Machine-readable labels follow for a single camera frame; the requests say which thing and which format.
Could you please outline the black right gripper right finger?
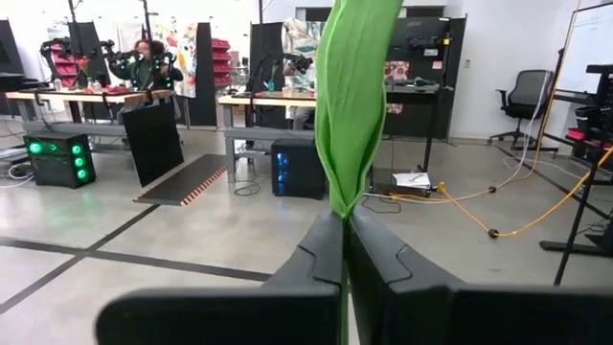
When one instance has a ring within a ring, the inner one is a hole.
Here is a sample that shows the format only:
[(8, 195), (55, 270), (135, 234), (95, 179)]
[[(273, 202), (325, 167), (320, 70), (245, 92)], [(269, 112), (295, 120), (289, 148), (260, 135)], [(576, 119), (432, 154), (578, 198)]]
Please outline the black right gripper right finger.
[(362, 345), (613, 345), (613, 291), (468, 284), (362, 207), (348, 228)]

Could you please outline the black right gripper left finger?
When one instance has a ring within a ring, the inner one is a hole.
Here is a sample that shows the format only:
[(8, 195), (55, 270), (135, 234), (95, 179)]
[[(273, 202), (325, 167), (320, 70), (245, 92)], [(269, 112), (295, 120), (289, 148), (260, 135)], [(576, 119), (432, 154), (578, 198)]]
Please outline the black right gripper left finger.
[(261, 286), (148, 288), (100, 311), (99, 345), (340, 345), (343, 222), (319, 216)]

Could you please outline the red artificial tulip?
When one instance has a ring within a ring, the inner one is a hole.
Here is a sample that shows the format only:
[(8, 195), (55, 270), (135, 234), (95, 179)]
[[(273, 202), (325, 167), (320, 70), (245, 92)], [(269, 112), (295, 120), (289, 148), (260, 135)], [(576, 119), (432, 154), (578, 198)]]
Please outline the red artificial tulip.
[(384, 67), (403, 0), (334, 0), (316, 54), (315, 143), (341, 239), (386, 117)]

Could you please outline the black striped-edge floor mat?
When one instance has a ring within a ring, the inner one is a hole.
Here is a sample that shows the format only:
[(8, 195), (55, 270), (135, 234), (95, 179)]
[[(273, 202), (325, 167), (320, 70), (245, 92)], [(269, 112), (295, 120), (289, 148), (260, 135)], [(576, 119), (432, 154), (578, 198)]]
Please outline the black striped-edge floor mat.
[(134, 202), (185, 207), (227, 171), (224, 155), (205, 154), (136, 197)]

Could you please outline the white paper stack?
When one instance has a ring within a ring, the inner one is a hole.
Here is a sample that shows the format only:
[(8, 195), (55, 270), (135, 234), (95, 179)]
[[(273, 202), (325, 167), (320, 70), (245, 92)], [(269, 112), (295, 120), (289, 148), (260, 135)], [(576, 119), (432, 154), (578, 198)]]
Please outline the white paper stack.
[(426, 190), (432, 186), (427, 172), (398, 172), (393, 173), (392, 177), (399, 187)]

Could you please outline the computer tower blue lights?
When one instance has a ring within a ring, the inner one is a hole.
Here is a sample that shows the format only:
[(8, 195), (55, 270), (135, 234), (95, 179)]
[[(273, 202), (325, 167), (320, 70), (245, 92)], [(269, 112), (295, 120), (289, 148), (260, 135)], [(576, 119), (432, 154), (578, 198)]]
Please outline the computer tower blue lights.
[(279, 139), (270, 154), (274, 196), (324, 198), (325, 173), (313, 140)]

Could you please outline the leaning black panel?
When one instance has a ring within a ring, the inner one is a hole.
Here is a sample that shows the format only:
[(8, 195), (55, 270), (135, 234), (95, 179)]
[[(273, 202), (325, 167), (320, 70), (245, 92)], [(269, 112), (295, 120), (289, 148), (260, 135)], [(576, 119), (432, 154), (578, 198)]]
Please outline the leaning black panel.
[(123, 115), (123, 122), (142, 187), (184, 162), (171, 103), (134, 109)]

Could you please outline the black equipment rack panel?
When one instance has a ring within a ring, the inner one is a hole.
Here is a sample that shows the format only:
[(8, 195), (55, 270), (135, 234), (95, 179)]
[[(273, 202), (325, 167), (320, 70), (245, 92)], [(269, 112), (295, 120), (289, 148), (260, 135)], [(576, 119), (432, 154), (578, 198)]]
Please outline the black equipment rack panel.
[(408, 80), (385, 81), (388, 104), (402, 104), (388, 114), (384, 132), (406, 137), (448, 137), (466, 19), (400, 18), (392, 33), (387, 61), (408, 61)]

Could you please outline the wooden top workbench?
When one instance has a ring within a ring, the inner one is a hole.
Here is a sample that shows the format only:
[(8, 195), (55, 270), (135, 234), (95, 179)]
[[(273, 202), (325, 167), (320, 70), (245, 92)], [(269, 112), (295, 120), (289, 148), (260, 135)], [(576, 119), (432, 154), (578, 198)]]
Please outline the wooden top workbench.
[[(169, 115), (172, 119), (172, 124), (176, 126), (174, 115), (174, 107), (171, 103), (171, 98), (174, 96), (173, 91), (156, 90), (156, 91), (136, 91), (124, 93), (108, 93), (108, 92), (92, 92), (88, 93), (83, 90), (77, 91), (56, 91), (47, 89), (27, 89), (21, 91), (8, 92), (6, 97), (9, 100), (19, 101), (19, 110), (24, 122), (23, 127), (26, 131), (56, 131), (62, 133), (82, 133), (88, 136), (114, 137), (114, 140), (109, 143), (98, 144), (101, 149), (113, 150), (114, 145), (123, 143), (122, 150), (128, 150), (128, 130), (123, 128), (124, 123), (118, 124), (117, 121), (110, 125), (98, 123), (93, 120), (92, 123), (85, 123), (85, 116), (81, 116), (79, 106), (82, 104), (102, 104), (108, 111), (111, 110), (112, 104), (122, 104), (132, 107), (135, 104), (148, 104), (153, 106), (157, 103), (159, 107), (168, 106), (169, 110), (164, 112), (164, 115)], [(41, 105), (43, 101), (62, 101), (68, 104), (72, 117), (71, 123), (55, 123), (47, 124), (43, 117), (40, 117), (41, 123), (35, 123), (36, 115), (25, 108), (26, 101), (34, 101), (37, 105)]]
[(236, 181), (236, 161), (241, 157), (255, 159), (261, 157), (259, 153), (237, 153), (236, 140), (244, 141), (275, 141), (278, 139), (305, 139), (312, 140), (314, 132), (308, 130), (280, 129), (270, 127), (252, 127), (234, 125), (234, 107), (247, 106), (280, 106), (280, 107), (311, 107), (316, 105), (315, 96), (311, 92), (299, 91), (262, 91), (255, 97), (223, 96), (218, 99), (223, 109), (223, 132), (226, 154), (226, 171), (228, 181)]

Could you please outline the black office chair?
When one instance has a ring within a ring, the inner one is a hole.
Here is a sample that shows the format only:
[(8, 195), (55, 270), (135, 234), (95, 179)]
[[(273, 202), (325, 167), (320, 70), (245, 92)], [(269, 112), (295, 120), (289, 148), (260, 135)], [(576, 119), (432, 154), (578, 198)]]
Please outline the black office chair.
[(497, 89), (500, 95), (501, 107), (507, 117), (517, 121), (513, 131), (498, 133), (488, 138), (491, 145), (494, 139), (503, 141), (510, 137), (511, 149), (521, 150), (518, 143), (527, 144), (528, 150), (536, 150), (537, 140), (526, 128), (521, 130), (523, 121), (533, 123), (545, 114), (553, 87), (554, 73), (549, 70), (532, 69), (523, 70), (517, 74), (514, 87), (511, 91)]

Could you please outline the computer tower green lights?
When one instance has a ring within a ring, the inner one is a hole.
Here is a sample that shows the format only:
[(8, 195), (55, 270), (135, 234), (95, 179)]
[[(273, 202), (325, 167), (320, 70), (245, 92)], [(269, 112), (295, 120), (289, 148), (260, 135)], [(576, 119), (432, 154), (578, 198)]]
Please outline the computer tower green lights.
[(96, 180), (87, 135), (34, 132), (23, 140), (36, 185), (77, 189)]

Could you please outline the black divider panel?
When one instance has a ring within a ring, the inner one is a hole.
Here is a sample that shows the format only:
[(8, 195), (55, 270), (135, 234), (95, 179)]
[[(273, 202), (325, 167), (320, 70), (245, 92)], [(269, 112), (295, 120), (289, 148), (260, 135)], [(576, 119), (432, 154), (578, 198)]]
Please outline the black divider panel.
[(188, 101), (190, 124), (196, 127), (216, 127), (216, 85), (209, 23), (197, 24), (195, 97)]
[[(283, 68), (273, 70), (273, 63), (282, 60), (282, 22), (253, 24), (250, 34), (250, 73), (255, 92), (267, 91), (267, 84), (273, 81), (276, 91), (284, 86)], [(283, 106), (256, 105), (249, 118), (255, 127), (286, 128)]]
[[(8, 19), (0, 19), (0, 73), (24, 75), (23, 64)], [(16, 102), (10, 101), (5, 93), (0, 92), (0, 115), (18, 114)]]

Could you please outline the black equipment stand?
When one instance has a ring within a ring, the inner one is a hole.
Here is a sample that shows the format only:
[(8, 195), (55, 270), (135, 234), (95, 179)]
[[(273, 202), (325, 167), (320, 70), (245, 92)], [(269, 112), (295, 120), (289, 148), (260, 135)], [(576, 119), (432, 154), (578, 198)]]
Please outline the black equipment stand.
[(613, 155), (613, 139), (609, 137), (609, 130), (613, 127), (613, 64), (588, 65), (586, 72), (600, 76), (594, 106), (598, 109), (598, 115), (601, 119), (599, 125), (593, 129), (595, 132), (593, 138), (597, 140), (597, 145), (595, 146), (593, 142), (585, 142), (584, 140), (580, 143), (583, 146), (593, 146), (597, 158), (592, 162), (587, 176), (583, 177), (578, 183), (578, 187), (581, 188), (579, 207), (566, 242), (541, 241), (539, 243), (540, 247), (546, 251), (562, 253), (554, 279), (555, 286), (560, 285), (572, 254), (613, 259), (613, 220), (609, 221), (608, 228), (601, 235), (586, 235), (591, 244), (575, 244), (588, 197), (591, 194), (592, 187), (596, 185), (597, 169)]

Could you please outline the red bin rack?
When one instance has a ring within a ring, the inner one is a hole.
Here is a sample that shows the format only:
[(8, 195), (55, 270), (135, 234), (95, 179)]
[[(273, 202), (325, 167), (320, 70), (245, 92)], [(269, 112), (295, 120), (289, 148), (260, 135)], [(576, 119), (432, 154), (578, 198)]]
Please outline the red bin rack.
[(64, 87), (73, 87), (78, 79), (79, 68), (73, 56), (63, 53), (59, 44), (50, 47), (51, 59), (53, 62), (53, 75), (61, 80)]
[(227, 40), (212, 39), (212, 58), (216, 87), (224, 87), (232, 83), (232, 56), (230, 48), (231, 46)]

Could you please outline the red floral patterned cloth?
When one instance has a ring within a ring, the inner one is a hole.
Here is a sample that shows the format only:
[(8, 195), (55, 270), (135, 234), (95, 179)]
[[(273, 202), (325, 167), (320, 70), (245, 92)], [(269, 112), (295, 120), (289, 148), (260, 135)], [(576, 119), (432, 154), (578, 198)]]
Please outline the red floral patterned cloth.
[[(387, 61), (384, 70), (386, 81), (407, 81), (410, 63), (408, 61)], [(403, 110), (401, 103), (387, 103), (388, 114), (400, 114)]]

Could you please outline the colourful hanging cloth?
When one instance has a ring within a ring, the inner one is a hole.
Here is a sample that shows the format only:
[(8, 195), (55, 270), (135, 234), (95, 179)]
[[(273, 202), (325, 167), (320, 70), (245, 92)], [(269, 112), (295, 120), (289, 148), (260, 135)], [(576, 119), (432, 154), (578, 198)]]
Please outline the colourful hanging cloth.
[(182, 81), (174, 83), (179, 96), (196, 97), (197, 24), (177, 21), (175, 18), (156, 20), (153, 36), (162, 41), (176, 60), (173, 66), (183, 74)]

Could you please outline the white patterned hanging cloth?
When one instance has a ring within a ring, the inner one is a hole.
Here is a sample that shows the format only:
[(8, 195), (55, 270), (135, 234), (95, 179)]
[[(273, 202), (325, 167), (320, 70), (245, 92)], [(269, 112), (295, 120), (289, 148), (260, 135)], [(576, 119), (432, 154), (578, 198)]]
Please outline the white patterned hanging cloth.
[(286, 86), (302, 91), (315, 89), (315, 58), (324, 26), (324, 22), (296, 18), (289, 18), (283, 23), (283, 52), (292, 55), (292, 58), (284, 60), (284, 65), (294, 65), (291, 74), (284, 77)]

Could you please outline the whiteboard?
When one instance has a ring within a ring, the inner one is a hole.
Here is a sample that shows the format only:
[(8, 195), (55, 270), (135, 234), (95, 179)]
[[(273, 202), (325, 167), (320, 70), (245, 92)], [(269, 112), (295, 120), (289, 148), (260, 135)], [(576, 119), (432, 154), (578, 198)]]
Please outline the whiteboard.
[(572, 19), (556, 89), (595, 94), (600, 77), (588, 65), (613, 64), (613, 3), (578, 10)]

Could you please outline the black monitor panel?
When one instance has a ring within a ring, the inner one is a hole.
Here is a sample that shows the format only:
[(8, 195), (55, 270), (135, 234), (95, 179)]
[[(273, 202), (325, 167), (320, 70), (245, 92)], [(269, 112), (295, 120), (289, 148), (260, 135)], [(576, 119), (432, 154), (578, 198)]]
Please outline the black monitor panel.
[(87, 78), (91, 78), (102, 86), (107, 86), (110, 78), (95, 24), (93, 22), (69, 22), (68, 29), (73, 58), (88, 60), (84, 72), (78, 68), (73, 85), (84, 87), (87, 85)]

